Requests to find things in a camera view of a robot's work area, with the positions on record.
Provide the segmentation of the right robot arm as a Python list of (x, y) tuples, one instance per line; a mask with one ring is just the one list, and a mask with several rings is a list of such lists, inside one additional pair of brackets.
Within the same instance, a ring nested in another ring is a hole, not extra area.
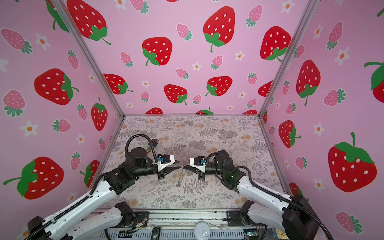
[(261, 203), (261, 208), (246, 204), (242, 217), (245, 225), (264, 224), (283, 231), (291, 240), (315, 239), (320, 226), (309, 201), (300, 194), (290, 196), (254, 182), (251, 170), (235, 167), (227, 151), (191, 158), (183, 168), (200, 180), (214, 175), (227, 189)]

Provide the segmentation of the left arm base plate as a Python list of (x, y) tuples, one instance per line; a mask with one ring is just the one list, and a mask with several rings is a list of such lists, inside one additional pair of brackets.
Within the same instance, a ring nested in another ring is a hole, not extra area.
[(132, 212), (122, 214), (122, 219), (113, 228), (145, 228), (148, 224), (150, 212)]

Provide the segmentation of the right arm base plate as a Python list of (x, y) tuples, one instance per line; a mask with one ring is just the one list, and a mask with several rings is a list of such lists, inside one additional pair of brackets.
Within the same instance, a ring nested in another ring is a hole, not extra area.
[(246, 214), (240, 211), (227, 211), (223, 219), (230, 227), (266, 227), (267, 225), (253, 222)]

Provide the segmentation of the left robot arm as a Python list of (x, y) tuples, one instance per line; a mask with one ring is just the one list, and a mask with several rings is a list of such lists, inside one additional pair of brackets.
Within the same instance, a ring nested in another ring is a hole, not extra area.
[(156, 175), (159, 180), (177, 169), (173, 155), (155, 154), (154, 160), (147, 156), (144, 148), (126, 151), (126, 160), (116, 169), (104, 173), (93, 188), (80, 199), (46, 218), (36, 217), (28, 223), (28, 240), (85, 240), (111, 227), (132, 227), (135, 213), (127, 203), (119, 203), (101, 215), (87, 216), (102, 204), (117, 197), (133, 186), (139, 177)]

